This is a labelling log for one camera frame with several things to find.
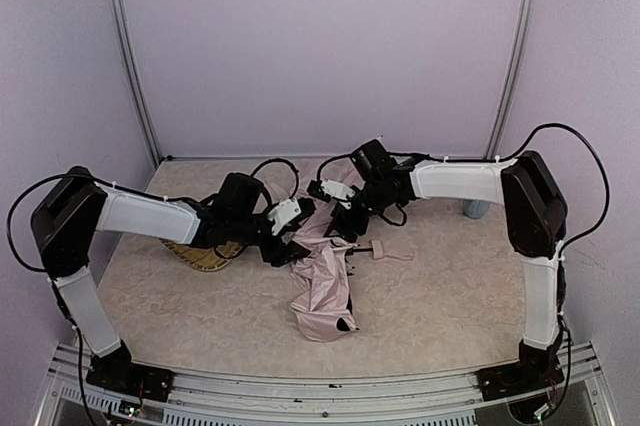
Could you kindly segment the pink folding umbrella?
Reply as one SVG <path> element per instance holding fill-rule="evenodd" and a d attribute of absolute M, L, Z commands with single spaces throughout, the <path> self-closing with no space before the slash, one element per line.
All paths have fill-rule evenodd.
<path fill-rule="evenodd" d="M 415 250 L 407 245 L 369 239 L 360 244 L 327 237 L 326 219 L 310 219 L 293 240 L 310 251 L 291 266 L 302 292 L 289 305 L 302 335 L 314 342 L 331 342 L 358 329 L 353 316 L 347 258 L 366 253 L 371 259 L 411 261 Z"/>

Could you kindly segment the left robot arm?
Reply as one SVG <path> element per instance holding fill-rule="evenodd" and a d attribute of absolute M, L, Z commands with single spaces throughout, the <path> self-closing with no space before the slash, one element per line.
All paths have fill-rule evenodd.
<path fill-rule="evenodd" d="M 253 175 L 230 173 L 219 191 L 203 200 L 134 191 L 100 180 L 81 166 L 53 181 L 54 188 L 32 214 L 31 229 L 58 305 L 91 351 L 89 371 L 80 382 L 140 401 L 166 402 L 174 374 L 134 362 L 108 319 L 88 269 L 96 233 L 156 238 L 202 271 L 226 266 L 249 247 L 257 247 L 273 267 L 309 253 L 284 237 L 312 216 L 313 201 L 291 196 L 274 202 Z"/>

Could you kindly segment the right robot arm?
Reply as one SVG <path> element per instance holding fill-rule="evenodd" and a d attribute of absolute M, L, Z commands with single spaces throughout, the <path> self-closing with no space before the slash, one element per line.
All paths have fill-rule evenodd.
<path fill-rule="evenodd" d="M 486 401 L 521 395 L 564 381 L 558 351 L 564 337 L 563 247 L 568 206 L 541 155 L 463 160 L 394 153 L 371 140 L 345 155 L 362 186 L 316 175 L 308 193 L 334 202 L 327 231 L 345 240 L 364 235 L 387 208 L 433 198 L 474 200 L 504 210 L 508 240 L 524 271 L 525 322 L 518 359 L 478 371 Z"/>

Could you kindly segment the woven bamboo tray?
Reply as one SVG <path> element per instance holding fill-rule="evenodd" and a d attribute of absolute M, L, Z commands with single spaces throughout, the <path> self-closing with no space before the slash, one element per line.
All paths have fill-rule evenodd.
<path fill-rule="evenodd" d="M 235 242 L 227 242 L 210 249 L 194 248 L 165 239 L 161 239 L 160 242 L 183 263 L 201 272 L 219 271 L 245 250 L 244 246 Z"/>

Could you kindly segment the light blue mug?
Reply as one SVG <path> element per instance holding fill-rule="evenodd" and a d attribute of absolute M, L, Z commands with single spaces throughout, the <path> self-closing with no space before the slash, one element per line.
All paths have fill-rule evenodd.
<path fill-rule="evenodd" d="M 490 207 L 490 202 L 466 199 L 463 201 L 463 214 L 467 218 L 478 220 L 485 216 Z"/>

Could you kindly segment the front aluminium rail base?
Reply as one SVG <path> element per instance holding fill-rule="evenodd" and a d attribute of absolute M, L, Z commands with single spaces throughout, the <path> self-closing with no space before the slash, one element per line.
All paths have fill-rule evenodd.
<path fill-rule="evenodd" d="M 34 424 L 53 424 L 70 403 L 131 425 L 474 425 L 480 413 L 512 421 L 513 399 L 485 400 L 470 369 L 336 380 L 182 369 L 166 402 L 146 400 L 141 415 L 130 418 L 118 411 L 129 397 L 78 386 L 77 359 L 75 347 L 57 347 Z"/>

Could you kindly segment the right aluminium frame post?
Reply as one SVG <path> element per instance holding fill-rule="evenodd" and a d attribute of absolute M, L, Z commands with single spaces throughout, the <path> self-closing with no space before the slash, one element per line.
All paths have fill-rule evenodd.
<path fill-rule="evenodd" d="M 498 109 L 491 128 L 489 141 L 485 148 L 485 159 L 492 159 L 496 156 L 508 124 L 519 72 L 525 56 L 527 37 L 534 5 L 535 0 L 520 0 L 516 29 L 507 65 L 506 76 L 501 89 Z"/>

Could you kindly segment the aluminium frame post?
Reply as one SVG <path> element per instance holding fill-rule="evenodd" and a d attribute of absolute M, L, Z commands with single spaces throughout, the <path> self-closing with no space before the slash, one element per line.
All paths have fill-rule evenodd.
<path fill-rule="evenodd" d="M 134 48 L 128 28 L 125 1 L 109 0 L 109 3 L 120 56 L 133 100 L 135 115 L 151 162 L 153 166 L 157 168 L 163 161 L 163 155 L 151 119 L 151 114 L 146 104 L 142 82 L 136 64 Z"/>
<path fill-rule="evenodd" d="M 485 148 L 485 159 L 492 159 L 496 156 L 508 124 L 519 72 L 525 56 L 527 37 L 534 5 L 535 0 L 520 0 L 516 29 L 507 65 L 506 76 L 501 89 L 498 109 L 491 128 L 489 141 Z"/>

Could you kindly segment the left aluminium frame post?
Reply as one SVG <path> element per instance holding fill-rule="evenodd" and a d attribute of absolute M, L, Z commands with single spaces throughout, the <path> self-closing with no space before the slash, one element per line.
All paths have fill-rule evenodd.
<path fill-rule="evenodd" d="M 128 28 L 125 1 L 109 0 L 109 3 L 120 56 L 133 100 L 135 115 L 151 162 L 153 166 L 157 168 L 163 161 L 163 155 L 151 119 L 151 114 L 146 104 L 142 82 L 136 64 L 134 48 Z"/>

